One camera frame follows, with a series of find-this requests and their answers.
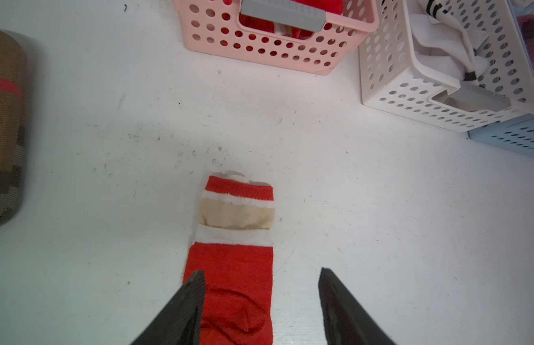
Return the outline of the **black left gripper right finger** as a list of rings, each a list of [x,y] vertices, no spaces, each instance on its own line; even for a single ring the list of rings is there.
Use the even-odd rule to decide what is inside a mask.
[[[321,269],[318,288],[328,345],[395,345],[329,268]]]

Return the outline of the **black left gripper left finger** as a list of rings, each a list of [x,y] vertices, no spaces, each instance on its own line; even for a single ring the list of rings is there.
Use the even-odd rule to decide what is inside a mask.
[[[205,294],[205,274],[195,271],[132,345],[199,344]]]

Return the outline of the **white ankle sock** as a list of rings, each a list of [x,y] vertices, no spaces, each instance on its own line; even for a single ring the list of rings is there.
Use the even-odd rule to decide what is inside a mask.
[[[477,86],[490,65],[478,54],[489,34],[466,29],[444,1],[408,1],[407,7],[416,59],[423,66]]]

